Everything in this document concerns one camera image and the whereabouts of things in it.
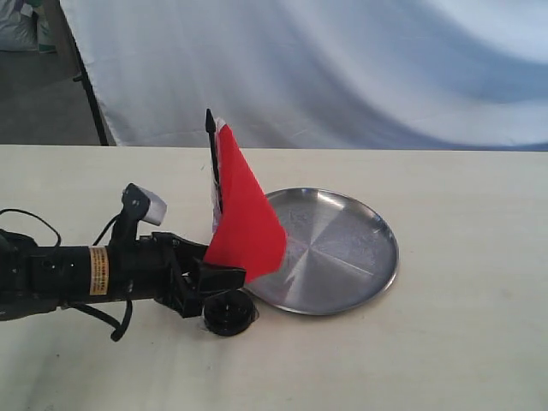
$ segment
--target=white bag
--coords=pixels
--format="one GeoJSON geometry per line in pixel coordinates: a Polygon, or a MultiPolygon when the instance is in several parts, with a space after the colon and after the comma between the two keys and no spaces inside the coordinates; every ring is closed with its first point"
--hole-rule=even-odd
{"type": "Polygon", "coordinates": [[[33,19],[15,10],[16,0],[0,0],[0,51],[36,50],[33,19]]]}

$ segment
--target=floor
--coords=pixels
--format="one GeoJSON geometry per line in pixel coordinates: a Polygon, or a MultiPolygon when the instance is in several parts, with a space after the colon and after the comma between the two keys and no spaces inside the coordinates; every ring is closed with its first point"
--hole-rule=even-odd
{"type": "Polygon", "coordinates": [[[86,93],[57,54],[0,51],[0,144],[98,145],[86,93]]]}

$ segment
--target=wire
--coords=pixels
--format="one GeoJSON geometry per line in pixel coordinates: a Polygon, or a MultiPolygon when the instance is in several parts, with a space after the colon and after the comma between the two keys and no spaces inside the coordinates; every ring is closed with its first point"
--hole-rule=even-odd
{"type": "Polygon", "coordinates": [[[51,224],[49,224],[47,221],[45,221],[42,217],[39,217],[36,214],[33,214],[33,213],[31,213],[29,211],[26,211],[26,210],[22,210],[20,208],[4,208],[3,210],[0,210],[0,216],[2,214],[7,213],[7,212],[17,212],[17,213],[23,214],[25,216],[36,218],[43,225],[45,225],[48,229],[53,231],[53,233],[57,237],[57,241],[55,242],[55,245],[53,246],[53,250],[51,251],[52,253],[54,253],[59,248],[59,246],[61,245],[62,238],[61,238],[61,235],[59,234],[59,232],[56,229],[54,229],[53,226],[51,226],[51,224]]]}
{"type": "Polygon", "coordinates": [[[110,227],[112,227],[112,224],[116,222],[116,220],[120,217],[120,214],[116,214],[113,218],[110,219],[110,221],[104,226],[103,231],[101,231],[101,234],[98,235],[97,239],[93,242],[94,246],[97,246],[101,240],[103,240],[104,235],[109,230],[110,227]]]}

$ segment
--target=black stick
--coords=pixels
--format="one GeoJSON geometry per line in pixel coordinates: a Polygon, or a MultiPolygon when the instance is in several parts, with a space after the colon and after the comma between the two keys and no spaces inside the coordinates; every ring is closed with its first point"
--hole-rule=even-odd
{"type": "Polygon", "coordinates": [[[219,179],[219,164],[217,160],[217,145],[215,144],[215,132],[217,127],[215,126],[215,120],[211,110],[207,109],[205,112],[205,131],[209,135],[209,147],[211,150],[211,163],[213,165],[213,180],[215,183],[215,189],[217,190],[217,198],[219,200],[219,210],[223,212],[223,199],[221,196],[221,182],[219,179]]]}

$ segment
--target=round tray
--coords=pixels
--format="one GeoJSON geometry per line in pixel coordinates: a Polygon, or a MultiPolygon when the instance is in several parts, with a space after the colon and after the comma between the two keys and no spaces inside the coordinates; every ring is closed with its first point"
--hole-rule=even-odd
{"type": "Polygon", "coordinates": [[[392,284],[396,238],[367,205],[317,188],[266,197],[288,245],[280,270],[248,284],[251,293],[283,310],[328,315],[359,306],[392,284]]]}

